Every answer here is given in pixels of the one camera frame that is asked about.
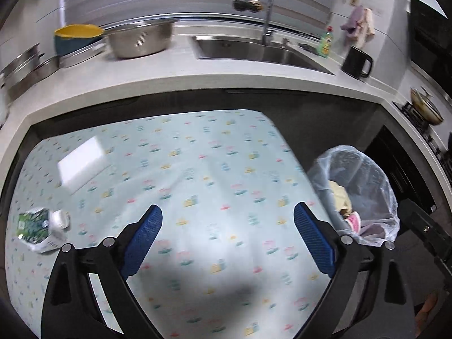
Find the pink white paper cup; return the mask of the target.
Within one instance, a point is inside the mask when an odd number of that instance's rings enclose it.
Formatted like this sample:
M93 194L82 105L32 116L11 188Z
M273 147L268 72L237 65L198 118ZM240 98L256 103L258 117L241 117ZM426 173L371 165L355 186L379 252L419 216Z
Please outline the pink white paper cup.
M349 225L350 229L352 230L352 233L360 234L362 222L358 212L353 211L350 215L348 215L344 219L344 221Z

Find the beige paper bag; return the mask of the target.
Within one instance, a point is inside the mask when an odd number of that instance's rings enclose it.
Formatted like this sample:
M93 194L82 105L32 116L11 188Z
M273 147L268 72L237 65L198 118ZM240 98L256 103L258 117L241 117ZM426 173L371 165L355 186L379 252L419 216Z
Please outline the beige paper bag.
M341 216L348 217L353 212L353 208L346 189L334 181L329 181L329 187L332 191L336 211Z

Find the stainless kitchen sink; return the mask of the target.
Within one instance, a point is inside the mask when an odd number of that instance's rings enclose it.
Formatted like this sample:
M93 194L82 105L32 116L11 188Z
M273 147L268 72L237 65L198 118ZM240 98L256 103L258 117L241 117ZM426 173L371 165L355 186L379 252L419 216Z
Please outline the stainless kitchen sink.
M312 58L283 44L263 45L257 40L209 35L193 36L191 40L199 59L247 60L333 74Z

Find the gas stove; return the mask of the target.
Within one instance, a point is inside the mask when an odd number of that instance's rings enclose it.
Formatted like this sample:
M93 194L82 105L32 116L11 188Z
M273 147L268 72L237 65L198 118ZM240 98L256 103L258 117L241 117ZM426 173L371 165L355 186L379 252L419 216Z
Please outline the gas stove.
M432 137L431 126L426 119L409 102L406 102L405 104L393 102L393 104L420 133L421 137L433 151L445 172L451 173L451 156L449 155L449 151L440 149L439 145Z

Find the white sponge block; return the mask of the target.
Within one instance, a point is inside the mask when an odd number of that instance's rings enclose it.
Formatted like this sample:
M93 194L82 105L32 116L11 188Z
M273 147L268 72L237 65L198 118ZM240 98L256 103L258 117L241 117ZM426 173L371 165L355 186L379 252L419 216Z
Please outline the white sponge block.
M100 141L94 136L62 158L57 169L62 186L74 194L109 165Z

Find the floral tablecloth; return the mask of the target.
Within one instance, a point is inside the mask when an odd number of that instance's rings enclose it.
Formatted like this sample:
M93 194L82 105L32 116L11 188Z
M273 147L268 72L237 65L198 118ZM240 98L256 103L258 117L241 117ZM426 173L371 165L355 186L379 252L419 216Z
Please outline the floral tablecloth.
M57 163L94 136L110 165L71 194ZM292 338L329 283L294 225L300 202L326 219L285 138L259 112L148 117L47 138L25 159L8 214L12 306L39 334L56 259L17 238L20 213L68 212L68 241L85 248L155 204L162 228L127 282L164 337Z

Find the wok with glass lid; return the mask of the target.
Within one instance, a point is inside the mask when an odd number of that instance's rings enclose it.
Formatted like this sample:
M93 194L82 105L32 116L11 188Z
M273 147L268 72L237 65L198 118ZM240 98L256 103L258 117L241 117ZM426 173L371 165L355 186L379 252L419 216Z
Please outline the wok with glass lid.
M433 96L429 94L423 86L421 87L421 91L411 88L410 95L411 104L428 124L440 125L444 121L444 118L440 114L439 110L431 101Z

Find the black electric kettle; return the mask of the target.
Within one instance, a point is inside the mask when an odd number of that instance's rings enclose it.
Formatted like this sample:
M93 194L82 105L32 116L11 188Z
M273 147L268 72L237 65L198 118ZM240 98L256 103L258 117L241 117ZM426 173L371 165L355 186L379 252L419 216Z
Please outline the black electric kettle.
M373 58L357 47L350 47L342 63L342 72L359 80L368 78L373 68Z

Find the green dish soap bottle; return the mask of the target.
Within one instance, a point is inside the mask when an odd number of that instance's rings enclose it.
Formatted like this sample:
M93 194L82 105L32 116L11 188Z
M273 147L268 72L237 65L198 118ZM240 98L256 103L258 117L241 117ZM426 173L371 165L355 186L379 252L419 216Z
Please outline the green dish soap bottle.
M332 43L333 43L333 27L328 26L316 48L317 54L321 57L328 57Z

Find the small steel bowl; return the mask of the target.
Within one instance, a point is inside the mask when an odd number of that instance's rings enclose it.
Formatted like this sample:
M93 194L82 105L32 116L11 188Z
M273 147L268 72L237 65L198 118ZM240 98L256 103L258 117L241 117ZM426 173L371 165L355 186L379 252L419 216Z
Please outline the small steel bowl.
M40 63L34 69L34 75L37 82L42 81L52 74L56 73L60 68L60 57L54 56Z

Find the hanging pink cloth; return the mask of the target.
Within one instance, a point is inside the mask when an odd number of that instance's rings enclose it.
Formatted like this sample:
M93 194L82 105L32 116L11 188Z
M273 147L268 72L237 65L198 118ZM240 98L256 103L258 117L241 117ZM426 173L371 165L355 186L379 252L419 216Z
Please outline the hanging pink cloth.
M362 5L355 7L347 22L340 28L354 47L363 49L375 36L373 11Z

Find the flat steel tray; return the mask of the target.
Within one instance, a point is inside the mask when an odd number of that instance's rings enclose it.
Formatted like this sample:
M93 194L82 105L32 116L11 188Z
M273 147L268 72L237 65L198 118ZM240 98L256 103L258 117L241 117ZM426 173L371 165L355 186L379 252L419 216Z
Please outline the flat steel tray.
M70 68L78 64L81 64L84 61L89 60L97 56L98 54L104 52L106 47L107 41L105 38L102 38L101 40L94 42L93 44L89 44L86 47L82 47L77 51L61 56L59 60L60 67Z

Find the steel steamer pot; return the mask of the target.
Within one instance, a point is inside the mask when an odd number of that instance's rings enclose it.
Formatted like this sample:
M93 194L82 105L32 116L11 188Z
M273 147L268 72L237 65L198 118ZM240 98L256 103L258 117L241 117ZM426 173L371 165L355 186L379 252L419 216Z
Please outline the steel steamer pot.
M21 95L35 84L35 69L39 66L42 54L39 44L18 55L1 71L2 86L9 94Z

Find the steel colander bowl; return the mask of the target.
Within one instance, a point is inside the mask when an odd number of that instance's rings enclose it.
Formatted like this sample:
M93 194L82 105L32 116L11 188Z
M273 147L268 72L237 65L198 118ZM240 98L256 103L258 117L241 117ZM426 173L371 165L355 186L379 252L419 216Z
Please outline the steel colander bowl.
M145 57L169 47L177 21L176 18L158 18L123 23L106 29L105 35L117 59Z

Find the yellow blue plastic basin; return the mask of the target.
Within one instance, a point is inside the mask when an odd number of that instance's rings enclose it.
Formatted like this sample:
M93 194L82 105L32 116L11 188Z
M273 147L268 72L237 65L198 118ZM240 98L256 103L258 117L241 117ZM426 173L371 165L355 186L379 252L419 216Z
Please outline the yellow blue plastic basin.
M104 30L96 25L67 25L55 30L56 55L61 57L99 41Z

